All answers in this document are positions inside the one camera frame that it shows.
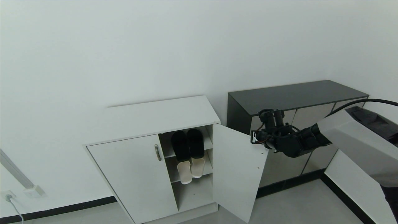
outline white shoe cabinet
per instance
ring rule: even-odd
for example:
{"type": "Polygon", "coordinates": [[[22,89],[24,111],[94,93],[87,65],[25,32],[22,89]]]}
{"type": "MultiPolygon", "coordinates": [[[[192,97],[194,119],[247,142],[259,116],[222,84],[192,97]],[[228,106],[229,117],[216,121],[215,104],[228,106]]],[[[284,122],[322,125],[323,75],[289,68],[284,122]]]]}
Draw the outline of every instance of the white shoe cabinet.
{"type": "Polygon", "coordinates": [[[249,222],[268,150],[224,127],[205,96],[107,108],[84,148],[133,223],[179,223],[218,210],[249,222]],[[183,185],[170,137],[204,137],[201,178],[183,185]]]}

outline cabinet top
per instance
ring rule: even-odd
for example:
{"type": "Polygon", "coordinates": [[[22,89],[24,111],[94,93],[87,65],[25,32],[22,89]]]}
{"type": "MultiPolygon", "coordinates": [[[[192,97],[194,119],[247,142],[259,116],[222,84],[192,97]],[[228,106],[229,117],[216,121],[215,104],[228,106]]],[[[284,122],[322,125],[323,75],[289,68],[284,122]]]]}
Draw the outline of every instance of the cabinet top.
{"type": "Polygon", "coordinates": [[[253,116],[267,108],[293,110],[369,96],[330,80],[242,90],[228,94],[253,116]]]}
{"type": "Polygon", "coordinates": [[[106,108],[91,119],[84,146],[220,123],[206,96],[106,108]]]}

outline shoe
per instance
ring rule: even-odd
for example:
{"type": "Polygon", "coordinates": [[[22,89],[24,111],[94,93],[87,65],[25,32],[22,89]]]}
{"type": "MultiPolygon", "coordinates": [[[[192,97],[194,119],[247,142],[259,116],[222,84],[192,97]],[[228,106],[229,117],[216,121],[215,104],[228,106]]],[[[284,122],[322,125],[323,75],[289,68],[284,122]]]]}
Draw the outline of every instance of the shoe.
{"type": "Polygon", "coordinates": [[[187,133],[189,153],[192,157],[191,174],[194,178],[200,178],[205,168],[205,147],[203,145],[203,134],[197,129],[190,129],[187,133]]]}
{"type": "Polygon", "coordinates": [[[203,170],[205,169],[205,159],[192,158],[191,174],[193,178],[201,178],[203,176],[203,170]]]}
{"type": "Polygon", "coordinates": [[[171,143],[179,162],[187,161],[191,158],[187,136],[183,131],[175,132],[171,137],[171,143]]]}
{"type": "Polygon", "coordinates": [[[189,161],[180,162],[177,164],[179,179],[182,184],[189,184],[192,182],[191,163],[189,161]]]}
{"type": "Polygon", "coordinates": [[[189,153],[194,159],[205,156],[205,147],[203,145],[203,135],[197,129],[190,129],[187,133],[189,153]]]}

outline gray floor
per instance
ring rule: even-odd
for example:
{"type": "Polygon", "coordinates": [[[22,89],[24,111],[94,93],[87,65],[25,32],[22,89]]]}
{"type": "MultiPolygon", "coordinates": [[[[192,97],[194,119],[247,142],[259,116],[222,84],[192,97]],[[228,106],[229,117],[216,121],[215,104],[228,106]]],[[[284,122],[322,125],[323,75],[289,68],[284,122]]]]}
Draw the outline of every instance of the gray floor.
{"type": "MultiPolygon", "coordinates": [[[[25,224],[131,224],[117,203],[29,220],[25,224]]],[[[183,224],[245,224],[220,207],[183,224]]],[[[362,222],[322,181],[316,180],[256,200],[249,224],[334,224],[362,222]]]]}

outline power outlet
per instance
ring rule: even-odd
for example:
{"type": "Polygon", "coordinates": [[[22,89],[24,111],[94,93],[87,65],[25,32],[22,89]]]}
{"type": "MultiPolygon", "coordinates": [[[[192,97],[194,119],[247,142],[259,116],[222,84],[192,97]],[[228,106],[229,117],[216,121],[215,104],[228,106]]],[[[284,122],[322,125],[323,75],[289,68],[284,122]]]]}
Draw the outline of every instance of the power outlet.
{"type": "Polygon", "coordinates": [[[0,194],[1,194],[1,198],[4,200],[6,199],[6,195],[11,195],[12,198],[16,198],[15,194],[12,191],[2,191],[2,192],[0,192],[0,194]]]}

